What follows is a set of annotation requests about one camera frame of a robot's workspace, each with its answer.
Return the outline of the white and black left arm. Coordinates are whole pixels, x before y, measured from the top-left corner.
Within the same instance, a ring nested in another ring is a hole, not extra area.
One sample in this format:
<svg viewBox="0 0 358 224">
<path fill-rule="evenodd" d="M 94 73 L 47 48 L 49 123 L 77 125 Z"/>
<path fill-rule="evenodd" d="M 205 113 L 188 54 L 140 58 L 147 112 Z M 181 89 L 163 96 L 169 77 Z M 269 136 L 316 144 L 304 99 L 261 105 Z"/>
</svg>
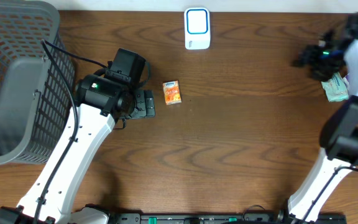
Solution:
<svg viewBox="0 0 358 224">
<path fill-rule="evenodd" d="M 93 205 L 73 212 L 83 178 L 118 120 L 155 116 L 152 91 L 141 83 L 87 75 L 75 93 L 65 129 L 48 162 L 16 207 L 0 208 L 0 223 L 108 223 L 109 212 Z"/>
</svg>

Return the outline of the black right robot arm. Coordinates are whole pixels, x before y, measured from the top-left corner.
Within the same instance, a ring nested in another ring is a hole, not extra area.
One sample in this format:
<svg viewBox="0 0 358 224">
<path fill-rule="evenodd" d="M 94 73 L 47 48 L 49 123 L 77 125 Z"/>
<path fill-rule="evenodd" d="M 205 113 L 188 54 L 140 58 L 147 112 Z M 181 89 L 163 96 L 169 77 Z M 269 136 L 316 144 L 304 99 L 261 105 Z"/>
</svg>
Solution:
<svg viewBox="0 0 358 224">
<path fill-rule="evenodd" d="M 310 66 L 311 77 L 318 81 L 329 80 L 342 68 L 348 71 L 349 98 L 324 124 L 318 158 L 277 218 L 278 223 L 318 223 L 320 210 L 341 180 L 358 172 L 358 12 L 348 15 L 339 38 L 334 29 L 328 30 L 292 65 Z"/>
</svg>

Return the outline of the orange tissue pack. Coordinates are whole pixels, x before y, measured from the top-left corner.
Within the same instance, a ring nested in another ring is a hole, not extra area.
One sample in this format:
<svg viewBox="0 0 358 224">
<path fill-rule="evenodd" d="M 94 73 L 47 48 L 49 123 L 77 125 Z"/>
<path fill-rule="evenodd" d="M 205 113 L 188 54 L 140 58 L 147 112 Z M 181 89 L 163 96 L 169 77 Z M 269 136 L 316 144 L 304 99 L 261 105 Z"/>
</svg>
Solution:
<svg viewBox="0 0 358 224">
<path fill-rule="evenodd" d="M 163 93 L 166 105 L 181 103 L 178 80 L 163 83 Z"/>
</svg>

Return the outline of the teal wet wipes pack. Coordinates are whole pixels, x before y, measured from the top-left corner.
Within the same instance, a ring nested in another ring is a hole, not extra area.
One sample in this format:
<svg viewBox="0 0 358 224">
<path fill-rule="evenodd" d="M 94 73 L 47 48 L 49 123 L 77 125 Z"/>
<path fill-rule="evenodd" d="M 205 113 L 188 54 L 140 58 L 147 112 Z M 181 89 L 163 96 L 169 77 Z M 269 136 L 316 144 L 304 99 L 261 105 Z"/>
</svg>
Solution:
<svg viewBox="0 0 358 224">
<path fill-rule="evenodd" d="M 321 82 L 321 86 L 329 102 L 340 102 L 349 99 L 347 86 L 340 73 L 335 73 L 328 81 Z"/>
</svg>

